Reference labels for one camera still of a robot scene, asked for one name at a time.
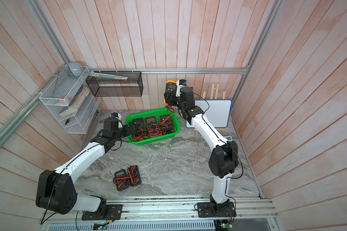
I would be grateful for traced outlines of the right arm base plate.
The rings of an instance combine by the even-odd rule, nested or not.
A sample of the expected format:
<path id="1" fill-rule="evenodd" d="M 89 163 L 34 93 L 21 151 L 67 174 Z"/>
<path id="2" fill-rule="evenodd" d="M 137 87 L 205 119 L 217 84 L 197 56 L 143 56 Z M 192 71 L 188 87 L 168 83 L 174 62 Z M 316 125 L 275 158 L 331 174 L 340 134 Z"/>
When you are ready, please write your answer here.
<path id="1" fill-rule="evenodd" d="M 234 218 L 237 216 L 233 202 L 227 200 L 222 204 L 215 202 L 201 202 L 197 203 L 195 210 L 198 212 L 200 218 L 214 218 L 214 217 L 229 217 Z"/>

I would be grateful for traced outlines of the red ANENG multimeter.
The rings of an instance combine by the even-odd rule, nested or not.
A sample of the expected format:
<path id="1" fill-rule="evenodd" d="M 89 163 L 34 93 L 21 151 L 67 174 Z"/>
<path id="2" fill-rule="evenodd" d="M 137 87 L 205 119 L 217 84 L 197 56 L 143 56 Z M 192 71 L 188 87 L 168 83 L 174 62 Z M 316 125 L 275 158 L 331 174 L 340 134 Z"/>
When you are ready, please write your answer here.
<path id="1" fill-rule="evenodd" d="M 146 117 L 144 120 L 147 126 L 147 135 L 149 138 L 162 136 L 163 132 L 155 116 Z"/>

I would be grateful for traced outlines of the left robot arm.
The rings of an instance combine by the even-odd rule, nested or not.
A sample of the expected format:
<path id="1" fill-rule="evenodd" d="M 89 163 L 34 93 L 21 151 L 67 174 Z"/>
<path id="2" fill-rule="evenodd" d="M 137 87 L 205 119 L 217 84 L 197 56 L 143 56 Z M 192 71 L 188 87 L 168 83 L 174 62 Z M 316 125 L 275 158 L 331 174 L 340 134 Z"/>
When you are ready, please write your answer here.
<path id="1" fill-rule="evenodd" d="M 39 176 L 36 206 L 59 214 L 83 211 L 104 218 L 109 212 L 104 198 L 76 192 L 74 183 L 97 159 L 106 154 L 116 142 L 135 133 L 133 123 L 123 125 L 119 114 L 108 117 L 103 129 L 71 160 L 55 170 L 45 170 Z"/>

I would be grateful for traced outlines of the yellow black multimeter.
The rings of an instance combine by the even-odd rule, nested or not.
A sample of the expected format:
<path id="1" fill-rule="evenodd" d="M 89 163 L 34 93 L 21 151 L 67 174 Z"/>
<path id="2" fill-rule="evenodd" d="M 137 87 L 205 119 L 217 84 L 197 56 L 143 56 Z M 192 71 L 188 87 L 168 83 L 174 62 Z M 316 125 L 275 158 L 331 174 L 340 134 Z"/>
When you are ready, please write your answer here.
<path id="1" fill-rule="evenodd" d="M 168 80 L 166 83 L 166 87 L 165 87 L 165 93 L 164 93 L 164 104 L 166 104 L 166 93 L 167 92 L 173 92 L 176 93 L 176 82 L 172 81 L 172 80 Z"/>

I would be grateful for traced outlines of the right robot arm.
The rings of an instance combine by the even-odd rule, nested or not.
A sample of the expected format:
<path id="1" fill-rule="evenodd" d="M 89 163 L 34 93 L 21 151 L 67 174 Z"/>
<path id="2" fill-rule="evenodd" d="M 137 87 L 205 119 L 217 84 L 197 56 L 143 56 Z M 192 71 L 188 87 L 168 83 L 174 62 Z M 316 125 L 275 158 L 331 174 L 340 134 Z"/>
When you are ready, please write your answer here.
<path id="1" fill-rule="evenodd" d="M 205 112 L 195 105 L 193 89 L 184 83 L 167 82 L 164 103 L 176 106 L 181 116 L 194 126 L 212 150 L 209 168 L 214 175 L 214 188 L 209 203 L 197 204 L 197 210 L 202 210 L 199 215 L 204 214 L 205 206 L 215 216 L 221 216 L 225 212 L 235 214 L 236 202 L 227 194 L 228 180 L 233 179 L 235 168 L 241 164 L 236 142 L 228 141 L 215 129 Z"/>

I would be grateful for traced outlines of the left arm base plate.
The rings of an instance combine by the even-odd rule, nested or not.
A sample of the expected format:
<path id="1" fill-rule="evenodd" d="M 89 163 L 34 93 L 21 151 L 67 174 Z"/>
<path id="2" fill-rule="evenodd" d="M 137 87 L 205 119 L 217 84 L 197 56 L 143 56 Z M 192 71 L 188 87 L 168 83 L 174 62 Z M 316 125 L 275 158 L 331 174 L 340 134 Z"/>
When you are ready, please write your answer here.
<path id="1" fill-rule="evenodd" d="M 102 205 L 96 212 L 84 212 L 82 220 L 120 220 L 122 204 Z"/>

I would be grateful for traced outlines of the small black multimeter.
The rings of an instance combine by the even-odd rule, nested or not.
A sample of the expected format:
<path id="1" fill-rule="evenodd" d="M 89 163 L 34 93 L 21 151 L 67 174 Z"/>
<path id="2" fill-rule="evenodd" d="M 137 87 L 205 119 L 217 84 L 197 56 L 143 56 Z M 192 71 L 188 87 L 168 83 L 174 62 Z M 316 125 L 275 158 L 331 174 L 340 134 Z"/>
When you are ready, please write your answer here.
<path id="1" fill-rule="evenodd" d="M 125 169 L 115 172 L 113 183 L 116 185 L 117 191 L 123 191 L 130 186 L 130 177 Z"/>
<path id="2" fill-rule="evenodd" d="M 129 175 L 129 185 L 131 187 L 136 187 L 142 183 L 140 172 L 137 165 L 129 166 L 127 168 L 127 172 Z"/>

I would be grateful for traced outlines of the green DT9205A multimeter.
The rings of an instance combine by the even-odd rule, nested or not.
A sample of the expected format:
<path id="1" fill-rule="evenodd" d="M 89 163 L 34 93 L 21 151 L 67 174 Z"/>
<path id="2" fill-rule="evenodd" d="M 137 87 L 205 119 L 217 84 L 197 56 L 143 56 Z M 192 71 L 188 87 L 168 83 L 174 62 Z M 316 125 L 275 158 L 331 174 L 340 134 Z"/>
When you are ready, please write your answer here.
<path id="1" fill-rule="evenodd" d="M 170 115 L 162 115 L 160 117 L 160 128 L 163 135 L 171 134 L 174 132 L 174 124 Z"/>

